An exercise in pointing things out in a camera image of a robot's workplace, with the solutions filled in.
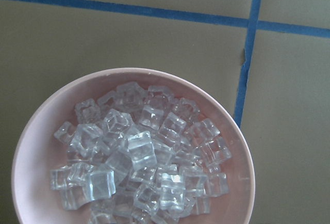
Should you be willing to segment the pile of clear ice cubes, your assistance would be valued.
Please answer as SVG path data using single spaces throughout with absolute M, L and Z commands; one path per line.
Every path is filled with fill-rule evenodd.
M 67 163 L 50 187 L 67 211 L 90 205 L 89 223 L 178 223 L 229 192 L 221 165 L 232 154 L 195 101 L 129 82 L 74 110 L 78 124 L 54 133 Z

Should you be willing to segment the pink bowl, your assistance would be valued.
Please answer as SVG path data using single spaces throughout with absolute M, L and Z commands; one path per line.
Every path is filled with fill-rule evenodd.
M 87 223 L 90 211 L 83 206 L 65 211 L 60 196 L 50 188 L 49 171 L 65 164 L 65 146 L 54 132 L 66 120 L 75 122 L 74 106 L 99 98 L 120 84 L 141 87 L 164 85 L 178 97 L 195 100 L 225 138 L 232 158 L 223 169 L 229 193 L 211 201 L 211 212 L 190 216 L 182 223 L 249 223 L 255 199 L 255 173 L 246 141 L 229 113 L 208 93 L 177 76 L 143 68 L 117 68 L 83 76 L 59 89 L 34 113 L 19 139 L 12 165 L 11 190 L 20 223 Z

